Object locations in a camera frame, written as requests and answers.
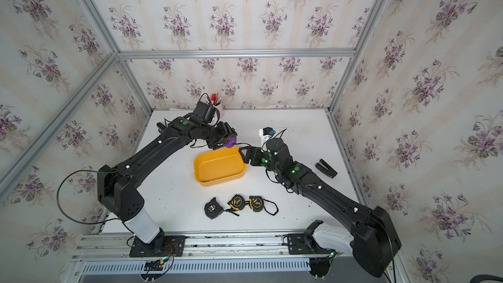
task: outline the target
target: floral wallpaper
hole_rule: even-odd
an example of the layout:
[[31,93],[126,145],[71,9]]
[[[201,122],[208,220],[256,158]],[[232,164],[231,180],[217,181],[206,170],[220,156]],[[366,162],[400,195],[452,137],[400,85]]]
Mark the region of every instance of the floral wallpaper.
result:
[[502,11],[503,0],[389,0],[334,112],[413,283],[503,276]]
[[374,0],[95,2],[122,50],[196,50],[354,47]]
[[0,0],[0,175],[106,51],[77,0]]
[[[6,126],[6,135],[22,135],[15,134],[14,112],[7,113],[12,109],[3,106],[2,110],[6,116],[2,125],[7,118],[13,122]],[[0,243],[9,252],[9,257],[2,258],[0,280],[31,281],[36,277],[40,281],[59,281],[78,237],[99,230],[96,225],[69,221],[59,212],[55,197],[60,181],[75,170],[98,170],[128,158],[145,120],[120,71],[111,70],[0,204]],[[105,210],[97,202],[96,188],[95,173],[73,175],[61,188],[61,206],[83,222],[104,219]],[[19,259],[32,266],[19,273]]]
[[328,107],[348,61],[347,57],[157,59],[133,60],[129,66],[155,108],[194,108],[205,92],[218,92],[227,108],[288,108]]

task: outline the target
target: yellow bin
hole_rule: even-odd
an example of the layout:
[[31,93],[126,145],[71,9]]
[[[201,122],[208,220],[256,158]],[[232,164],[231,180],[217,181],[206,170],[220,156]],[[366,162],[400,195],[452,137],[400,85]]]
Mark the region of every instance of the yellow bin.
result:
[[237,147],[199,154],[194,160],[194,177],[205,187],[241,178],[246,169]]

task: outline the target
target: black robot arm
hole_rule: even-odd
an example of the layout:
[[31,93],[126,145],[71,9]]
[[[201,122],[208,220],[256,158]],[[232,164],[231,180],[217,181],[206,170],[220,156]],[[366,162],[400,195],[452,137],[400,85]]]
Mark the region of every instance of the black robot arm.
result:
[[324,183],[310,168],[293,160],[281,138],[269,139],[266,148],[243,147],[239,152],[245,163],[274,172],[286,189],[311,199],[340,221],[354,237],[350,246],[355,260],[368,273],[381,277],[401,248],[389,214],[379,206],[372,210],[359,204]]

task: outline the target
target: black mounting plate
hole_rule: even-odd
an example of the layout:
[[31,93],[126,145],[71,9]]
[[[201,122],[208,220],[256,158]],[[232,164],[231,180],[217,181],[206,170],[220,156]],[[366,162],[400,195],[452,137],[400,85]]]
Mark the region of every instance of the black mounting plate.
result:
[[129,251],[129,256],[131,258],[134,257],[166,257],[171,254],[171,250],[167,248],[169,244],[176,244],[178,246],[178,251],[173,247],[173,252],[176,251],[177,253],[174,255],[175,257],[181,257],[182,252],[184,251],[185,247],[185,236],[164,236],[164,243],[166,249],[158,255],[155,255],[149,248],[145,246],[145,244],[138,239],[138,237],[135,237],[133,240],[133,245],[131,247],[131,251]]
[[[304,243],[304,234],[287,234],[287,245],[288,245],[288,254],[291,255],[310,255],[314,254],[314,252],[310,251],[307,248],[307,245]],[[323,249],[319,248],[316,254],[329,254],[332,253],[333,249]]]

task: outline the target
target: white table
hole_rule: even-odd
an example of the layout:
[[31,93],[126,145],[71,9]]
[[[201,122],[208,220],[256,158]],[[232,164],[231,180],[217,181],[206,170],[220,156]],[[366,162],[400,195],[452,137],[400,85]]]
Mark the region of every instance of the white table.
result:
[[[153,112],[141,138],[138,149],[154,140],[159,132],[157,122],[184,116],[188,110],[156,110]],[[288,128],[282,138],[294,160],[310,167],[325,183],[348,198],[358,201],[343,158],[333,137],[325,110],[225,110],[223,121],[236,129],[237,141],[260,146],[259,129],[272,127],[276,131]],[[198,140],[197,145],[204,144]],[[333,226],[342,225],[311,200],[298,194],[289,194],[280,184],[274,184],[265,174],[264,167],[247,167],[244,176],[230,182],[203,187],[194,179],[194,158],[208,152],[208,148],[185,147],[171,155],[145,179],[138,191],[145,198],[145,208],[154,222],[169,232],[224,232],[224,231],[283,231],[307,228],[314,220],[323,220]],[[331,179],[318,171],[315,164],[322,158],[338,175]],[[213,197],[224,209],[227,202],[241,194],[260,195],[274,201],[279,207],[275,216],[265,211],[240,211],[239,217],[223,212],[211,220],[204,214],[204,204]],[[273,204],[266,203],[269,211]],[[117,220],[105,223],[103,233],[129,233]]]

